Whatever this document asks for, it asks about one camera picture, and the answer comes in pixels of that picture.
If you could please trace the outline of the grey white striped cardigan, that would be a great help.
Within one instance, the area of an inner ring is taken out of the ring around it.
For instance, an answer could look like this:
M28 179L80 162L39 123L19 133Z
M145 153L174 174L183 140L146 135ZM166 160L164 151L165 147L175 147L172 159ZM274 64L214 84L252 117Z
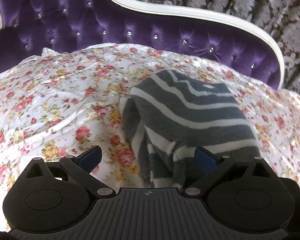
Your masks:
M260 156L259 144L233 94L175 70L152 74L119 100L125 139L147 187L182 188L206 173L203 147L239 161Z

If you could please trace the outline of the floral bed cover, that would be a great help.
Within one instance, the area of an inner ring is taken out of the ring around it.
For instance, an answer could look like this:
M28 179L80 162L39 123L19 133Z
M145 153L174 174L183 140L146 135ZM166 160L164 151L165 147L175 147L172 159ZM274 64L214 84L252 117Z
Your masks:
M59 54L44 49L0 74L0 231L8 191L33 158L59 161L100 146L91 175L114 190L147 187L125 139L119 100L152 74L175 70L233 94L259 144L260 156L280 177L300 187L300 96L216 61L116 44Z

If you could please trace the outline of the purple tufted chaise sofa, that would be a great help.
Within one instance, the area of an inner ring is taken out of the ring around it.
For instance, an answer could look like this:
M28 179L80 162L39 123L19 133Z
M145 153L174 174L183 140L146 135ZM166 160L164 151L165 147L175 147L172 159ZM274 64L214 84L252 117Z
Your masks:
M43 48L70 53L102 43L199 56L272 88L283 85L275 40L231 15L135 0L0 0L0 73Z

